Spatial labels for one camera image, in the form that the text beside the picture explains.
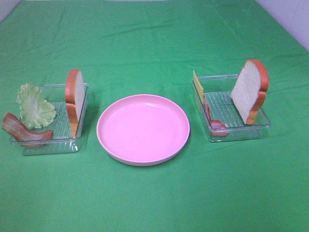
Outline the yellow cheese slice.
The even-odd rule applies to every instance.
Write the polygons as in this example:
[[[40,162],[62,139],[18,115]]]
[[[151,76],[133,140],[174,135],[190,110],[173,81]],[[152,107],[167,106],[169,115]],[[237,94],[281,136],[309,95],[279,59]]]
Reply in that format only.
[[[198,77],[197,77],[197,74],[196,74],[196,71],[193,70],[193,82],[194,82],[194,85],[196,87],[196,90],[197,90],[197,93],[198,93],[198,96],[201,100],[201,102],[203,102],[203,98],[204,98],[204,88],[203,86],[201,85]]]

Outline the bacon strip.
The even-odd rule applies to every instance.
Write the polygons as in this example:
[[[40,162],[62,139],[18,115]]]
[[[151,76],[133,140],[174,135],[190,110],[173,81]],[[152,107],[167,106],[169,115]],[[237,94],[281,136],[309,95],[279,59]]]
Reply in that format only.
[[[14,114],[7,112],[2,120],[1,128],[13,136],[17,141],[51,140],[53,131],[30,131]]]
[[[217,136],[217,137],[226,137],[229,134],[229,131],[223,131],[223,129],[226,129],[226,124],[222,123],[220,120],[215,120],[211,118],[211,111],[210,111],[210,106],[209,103],[207,101],[207,98],[204,96],[203,97],[204,100],[204,106],[205,106],[205,112],[206,115],[210,121],[210,126],[213,129],[219,129],[216,131],[212,131],[211,130],[211,135],[212,136]]]

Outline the toast bread slice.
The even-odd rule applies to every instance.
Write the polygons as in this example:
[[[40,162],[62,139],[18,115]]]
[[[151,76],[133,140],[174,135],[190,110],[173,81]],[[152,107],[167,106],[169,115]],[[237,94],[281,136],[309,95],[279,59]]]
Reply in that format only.
[[[71,69],[66,81],[65,101],[72,137],[76,136],[84,97],[85,90],[82,72],[79,69]]]
[[[246,60],[231,92],[233,103],[245,125],[254,124],[257,112],[265,102],[268,86],[266,67],[257,59]]]

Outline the green lettuce leaf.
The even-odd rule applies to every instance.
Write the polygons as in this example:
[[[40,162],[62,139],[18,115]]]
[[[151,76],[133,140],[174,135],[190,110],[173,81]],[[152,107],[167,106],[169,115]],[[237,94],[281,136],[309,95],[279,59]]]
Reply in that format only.
[[[28,129],[41,129],[53,123],[56,108],[48,102],[42,91],[32,83],[20,86],[16,102],[19,104],[20,119]]]

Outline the pink round plate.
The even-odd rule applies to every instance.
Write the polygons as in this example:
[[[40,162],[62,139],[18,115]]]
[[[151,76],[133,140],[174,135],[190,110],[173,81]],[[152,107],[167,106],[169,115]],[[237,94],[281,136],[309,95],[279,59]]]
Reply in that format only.
[[[97,122],[97,137],[114,159],[132,166],[152,166],[170,160],[186,144],[190,123],[175,102],[140,94],[111,104]]]

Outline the right clear plastic container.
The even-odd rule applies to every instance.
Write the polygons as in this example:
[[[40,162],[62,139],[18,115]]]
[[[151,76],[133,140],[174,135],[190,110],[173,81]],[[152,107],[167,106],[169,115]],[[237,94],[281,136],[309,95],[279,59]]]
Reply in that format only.
[[[260,139],[268,135],[270,120],[262,109],[258,110],[254,124],[245,125],[234,106],[230,93],[237,81],[237,74],[197,77],[204,88],[204,96],[210,106],[211,118],[226,124],[227,128],[223,129],[223,131],[229,131],[226,137],[211,135],[211,131],[219,131],[219,129],[211,128],[205,112],[204,101],[201,102],[192,79],[196,105],[209,141],[227,142]]]

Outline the clear plastic container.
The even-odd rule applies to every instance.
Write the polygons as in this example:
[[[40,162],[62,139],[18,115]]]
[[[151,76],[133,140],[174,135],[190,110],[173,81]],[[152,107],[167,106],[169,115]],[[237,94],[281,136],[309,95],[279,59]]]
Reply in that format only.
[[[56,108],[56,117],[48,127],[33,129],[34,132],[53,131],[51,140],[40,141],[18,141],[10,137],[10,143],[17,147],[24,156],[45,155],[77,152],[84,144],[83,123],[88,105],[89,84],[84,83],[85,96],[76,135],[71,135],[70,121],[67,114],[65,101],[65,85],[39,86],[44,98]]]
[[[227,142],[260,139],[268,135],[270,120],[262,109],[258,110],[254,124],[245,125],[234,106],[230,93],[237,81],[237,74],[197,77],[204,88],[204,96],[210,106],[211,118],[226,124],[227,128],[223,129],[223,131],[229,131],[226,137],[211,135],[211,131],[219,131],[219,129],[211,128],[205,112],[204,101],[201,102],[192,79],[196,105],[209,141]]]

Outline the green tablecloth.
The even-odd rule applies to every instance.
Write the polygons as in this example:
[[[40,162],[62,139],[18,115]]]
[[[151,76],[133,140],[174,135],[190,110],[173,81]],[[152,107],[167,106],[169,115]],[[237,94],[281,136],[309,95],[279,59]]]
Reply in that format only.
[[[258,140],[211,143],[195,105],[198,75],[266,66]],[[0,25],[0,112],[18,112],[25,82],[90,85],[79,152],[23,156],[0,133],[3,232],[306,232],[309,54],[253,0],[23,1]],[[190,138],[173,159],[132,167],[100,145],[100,114],[151,93],[186,112]]]

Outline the left clear plastic container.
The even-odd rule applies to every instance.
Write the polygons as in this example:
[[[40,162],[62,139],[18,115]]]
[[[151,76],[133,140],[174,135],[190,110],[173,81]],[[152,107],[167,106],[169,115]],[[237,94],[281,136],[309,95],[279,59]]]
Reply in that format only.
[[[18,141],[10,137],[10,143],[17,147],[24,156],[45,155],[77,152],[84,144],[83,123],[88,105],[89,84],[84,83],[85,96],[76,135],[71,135],[70,121],[67,114],[65,101],[65,85],[39,86],[44,98],[56,108],[56,117],[48,127],[33,129],[34,132],[53,131],[51,140],[40,141]]]

